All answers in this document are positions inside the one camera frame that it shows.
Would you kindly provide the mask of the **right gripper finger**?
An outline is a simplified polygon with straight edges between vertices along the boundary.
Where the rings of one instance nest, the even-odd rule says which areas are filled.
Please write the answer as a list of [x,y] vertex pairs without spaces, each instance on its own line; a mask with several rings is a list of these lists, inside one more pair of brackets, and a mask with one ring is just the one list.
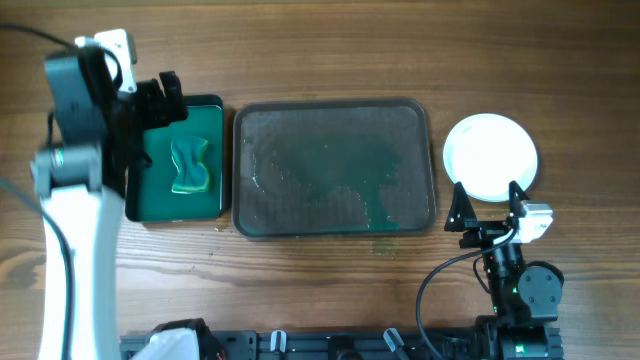
[[516,181],[509,183],[509,217],[508,224],[512,228],[519,225],[519,219],[524,217],[523,202],[529,200],[529,196]]
[[478,220],[461,182],[454,185],[452,203],[444,225],[447,232],[465,232],[478,228]]

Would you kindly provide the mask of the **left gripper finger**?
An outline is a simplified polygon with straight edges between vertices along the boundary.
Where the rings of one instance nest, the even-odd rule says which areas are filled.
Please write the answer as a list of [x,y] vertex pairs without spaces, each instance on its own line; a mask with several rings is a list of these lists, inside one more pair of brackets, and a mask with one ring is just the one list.
[[156,79],[137,84],[136,110],[141,117],[143,129],[156,129],[167,126],[164,110],[165,96]]
[[165,94],[161,110],[163,122],[185,120],[188,117],[188,109],[179,77],[174,71],[167,71],[160,73],[160,80]]

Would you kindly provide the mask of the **green yellow sponge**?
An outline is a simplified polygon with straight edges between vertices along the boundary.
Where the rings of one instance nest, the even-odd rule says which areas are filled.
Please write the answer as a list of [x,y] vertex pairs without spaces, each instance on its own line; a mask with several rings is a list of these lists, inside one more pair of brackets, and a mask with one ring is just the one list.
[[174,136],[171,141],[171,156],[177,175],[172,184],[172,192],[195,194],[207,192],[210,188],[210,173],[203,163],[209,142],[192,135]]

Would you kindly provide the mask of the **white plate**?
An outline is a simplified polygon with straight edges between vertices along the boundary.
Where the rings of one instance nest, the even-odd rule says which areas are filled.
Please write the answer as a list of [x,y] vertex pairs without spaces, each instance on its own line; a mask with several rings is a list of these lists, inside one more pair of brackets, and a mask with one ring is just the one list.
[[512,119],[495,113],[464,118],[449,132],[443,165],[452,182],[485,202],[508,200],[512,181],[524,190],[537,175],[539,158],[528,132]]

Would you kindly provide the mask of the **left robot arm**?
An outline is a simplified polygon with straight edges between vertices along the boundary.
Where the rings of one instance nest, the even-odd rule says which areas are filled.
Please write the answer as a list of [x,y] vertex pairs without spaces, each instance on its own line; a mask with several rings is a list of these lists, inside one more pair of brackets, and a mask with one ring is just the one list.
[[48,124],[62,141],[31,162],[37,210],[45,222],[41,359],[118,359],[115,255],[128,170],[148,167],[148,129],[187,116],[178,76],[162,72],[124,91],[114,54],[71,47],[44,64],[54,99]]

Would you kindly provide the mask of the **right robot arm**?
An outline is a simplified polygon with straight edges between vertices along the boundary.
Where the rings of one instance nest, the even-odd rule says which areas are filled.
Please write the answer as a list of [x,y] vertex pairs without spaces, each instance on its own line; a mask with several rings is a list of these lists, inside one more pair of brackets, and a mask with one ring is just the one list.
[[515,182],[508,186],[509,213],[502,221],[480,221],[462,183],[454,186],[444,229],[461,232],[462,249],[479,249],[492,316],[480,316],[466,353],[471,359],[562,359],[558,319],[564,275],[545,261],[527,262],[522,247],[539,238],[553,210],[532,201]]

